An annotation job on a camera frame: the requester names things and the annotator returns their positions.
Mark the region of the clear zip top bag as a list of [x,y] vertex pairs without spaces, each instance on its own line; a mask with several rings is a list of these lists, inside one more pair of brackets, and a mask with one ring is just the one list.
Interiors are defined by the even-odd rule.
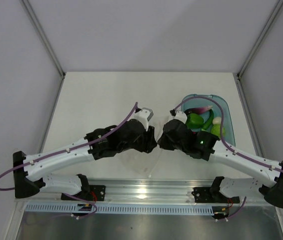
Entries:
[[[164,124],[170,120],[170,116],[155,116],[150,125],[154,126],[154,139],[159,140],[163,133]],[[150,178],[156,167],[162,149],[157,145],[151,153],[128,150],[121,154],[120,162],[132,173],[140,178]]]

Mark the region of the purple white eggplant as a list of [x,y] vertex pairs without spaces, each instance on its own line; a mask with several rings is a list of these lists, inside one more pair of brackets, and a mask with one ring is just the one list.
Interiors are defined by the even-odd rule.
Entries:
[[213,108],[212,105],[208,105],[208,106],[202,106],[202,107],[194,107],[194,108],[188,108],[184,111],[184,113],[186,115],[189,114],[197,114],[197,115],[201,115],[204,114],[206,112],[208,112],[209,110],[211,110]]

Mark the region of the dark green cucumber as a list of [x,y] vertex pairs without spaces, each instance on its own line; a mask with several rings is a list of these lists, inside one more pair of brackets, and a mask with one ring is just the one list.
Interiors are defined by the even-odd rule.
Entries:
[[202,131],[207,131],[209,129],[209,127],[213,124],[213,120],[214,120],[214,111],[212,109],[209,110],[209,117],[206,120],[206,122],[203,124],[203,126],[201,127]]

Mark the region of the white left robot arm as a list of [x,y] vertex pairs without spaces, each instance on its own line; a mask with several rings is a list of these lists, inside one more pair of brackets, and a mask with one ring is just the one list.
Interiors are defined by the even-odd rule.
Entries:
[[15,152],[12,156],[14,195],[24,199],[38,193],[60,193],[62,200],[92,200],[97,191],[85,175],[54,172],[74,164],[111,158],[127,150],[149,154],[156,146],[155,127],[145,128],[140,121],[131,119],[121,127],[98,128],[66,148],[41,157]]

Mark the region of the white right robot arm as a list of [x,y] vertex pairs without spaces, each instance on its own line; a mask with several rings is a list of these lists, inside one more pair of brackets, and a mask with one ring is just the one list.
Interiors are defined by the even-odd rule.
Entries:
[[177,119],[163,126],[158,144],[164,150],[180,150],[193,159],[223,164],[248,175],[237,179],[217,176],[207,196],[195,188],[193,195],[197,203],[226,203],[229,199],[238,203],[240,197],[252,197],[263,198],[283,209],[283,160],[241,153],[210,132],[193,133]]

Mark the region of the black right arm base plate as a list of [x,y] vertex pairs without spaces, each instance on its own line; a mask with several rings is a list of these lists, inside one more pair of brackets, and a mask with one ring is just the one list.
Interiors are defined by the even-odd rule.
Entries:
[[196,203],[212,203],[212,204],[239,204],[240,198],[238,196],[229,198],[224,196],[219,190],[212,187],[194,187],[191,194]]

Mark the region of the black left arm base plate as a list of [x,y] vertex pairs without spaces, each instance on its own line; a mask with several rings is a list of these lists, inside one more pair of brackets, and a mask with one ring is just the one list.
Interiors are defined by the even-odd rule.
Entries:
[[81,190],[73,196],[86,201],[103,202],[105,200],[105,195],[105,185],[90,185],[89,188]]

